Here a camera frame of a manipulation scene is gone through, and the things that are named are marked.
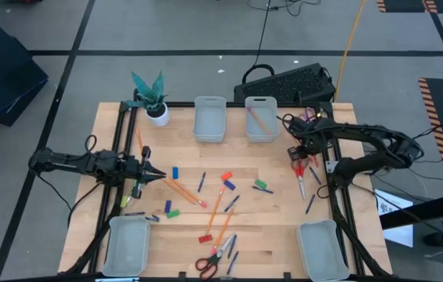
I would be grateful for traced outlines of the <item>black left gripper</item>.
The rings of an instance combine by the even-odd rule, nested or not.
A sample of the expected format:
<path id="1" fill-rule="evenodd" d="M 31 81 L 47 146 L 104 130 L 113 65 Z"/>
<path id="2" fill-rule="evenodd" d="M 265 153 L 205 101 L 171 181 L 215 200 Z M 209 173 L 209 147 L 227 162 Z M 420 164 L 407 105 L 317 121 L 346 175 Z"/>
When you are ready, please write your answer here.
<path id="1" fill-rule="evenodd" d="M 141 198 L 142 189 L 147 183 L 155 180 L 164 179 L 165 173 L 148 163 L 150 157 L 150 147 L 144 146 L 141 151 L 141 161 L 129 156 L 126 161 L 122 162 L 123 176 L 125 179 L 133 179 L 136 181 L 131 192 L 133 198 Z"/>

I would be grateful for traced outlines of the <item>black and red scissors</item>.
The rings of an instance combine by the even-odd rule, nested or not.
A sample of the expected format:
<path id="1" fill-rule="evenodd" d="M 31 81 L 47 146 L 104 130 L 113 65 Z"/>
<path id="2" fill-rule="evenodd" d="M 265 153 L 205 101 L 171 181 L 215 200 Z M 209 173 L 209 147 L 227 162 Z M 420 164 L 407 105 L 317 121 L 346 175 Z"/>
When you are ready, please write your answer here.
<path id="1" fill-rule="evenodd" d="M 216 274 L 219 261 L 222 259 L 224 253 L 230 247 L 235 237 L 236 234 L 233 233 L 221 247 L 216 249 L 212 256 L 197 260 L 195 268 L 200 272 L 200 280 L 209 280 Z"/>

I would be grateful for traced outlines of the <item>green plant in white pot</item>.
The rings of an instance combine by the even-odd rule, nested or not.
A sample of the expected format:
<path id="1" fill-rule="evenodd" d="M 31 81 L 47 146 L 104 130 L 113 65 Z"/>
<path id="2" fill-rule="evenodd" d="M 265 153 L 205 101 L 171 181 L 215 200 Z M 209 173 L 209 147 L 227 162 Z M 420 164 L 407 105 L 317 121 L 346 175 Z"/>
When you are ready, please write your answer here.
<path id="1" fill-rule="evenodd" d="M 155 127 L 163 127 L 169 123 L 169 108 L 164 102 L 164 78 L 162 72 L 159 72 L 152 86 L 146 82 L 138 74 L 131 73 L 135 84 L 134 96 L 135 100 L 128 100 L 125 104 L 132 108 L 142 108 L 151 124 Z"/>

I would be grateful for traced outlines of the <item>grey plastic bin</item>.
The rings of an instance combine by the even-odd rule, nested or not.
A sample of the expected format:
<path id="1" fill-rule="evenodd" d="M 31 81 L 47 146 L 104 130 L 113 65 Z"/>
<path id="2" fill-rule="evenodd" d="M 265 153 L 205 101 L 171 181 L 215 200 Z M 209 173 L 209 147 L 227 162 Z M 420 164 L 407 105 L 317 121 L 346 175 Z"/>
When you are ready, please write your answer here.
<path id="1" fill-rule="evenodd" d="M 296 231 L 303 268 L 313 282 L 339 282 L 350 276 L 330 219 L 304 222 Z"/>
<path id="2" fill-rule="evenodd" d="M 251 107 L 263 123 L 271 131 L 267 135 L 253 116 L 247 111 Z M 246 137 L 250 143 L 272 143 L 280 133 L 277 100 L 271 96 L 251 96 L 245 99 L 246 109 Z"/>
<path id="3" fill-rule="evenodd" d="M 193 135 L 200 143 L 221 143 L 226 132 L 227 101 L 220 96 L 194 100 Z"/>
<path id="4" fill-rule="evenodd" d="M 147 267 L 151 225 L 140 216 L 114 217 L 109 224 L 111 232 L 102 274 L 138 277 Z"/>

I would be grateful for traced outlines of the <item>white sheet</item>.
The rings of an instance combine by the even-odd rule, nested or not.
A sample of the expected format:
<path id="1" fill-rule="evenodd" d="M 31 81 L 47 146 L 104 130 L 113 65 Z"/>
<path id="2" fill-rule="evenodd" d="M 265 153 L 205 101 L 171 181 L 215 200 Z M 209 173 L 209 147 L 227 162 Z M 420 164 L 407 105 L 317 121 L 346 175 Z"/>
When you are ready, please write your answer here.
<path id="1" fill-rule="evenodd" d="M 397 197 L 382 190 L 375 189 L 374 192 L 377 200 L 377 210 L 379 216 L 397 211 L 399 208 L 408 208 L 413 206 L 411 201 Z M 386 240 L 404 245 L 409 248 L 412 248 L 414 245 L 413 234 L 413 225 L 400 226 L 383 231 L 383 235 Z"/>

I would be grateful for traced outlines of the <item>black beam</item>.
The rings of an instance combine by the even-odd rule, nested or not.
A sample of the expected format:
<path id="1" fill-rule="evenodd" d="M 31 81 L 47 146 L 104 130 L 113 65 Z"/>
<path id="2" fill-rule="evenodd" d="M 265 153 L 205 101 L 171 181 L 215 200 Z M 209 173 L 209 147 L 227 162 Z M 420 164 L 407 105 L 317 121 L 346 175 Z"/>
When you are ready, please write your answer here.
<path id="1" fill-rule="evenodd" d="M 407 226 L 418 222 L 443 218 L 443 197 L 416 204 L 407 208 L 399 208 L 380 216 L 384 230 Z"/>

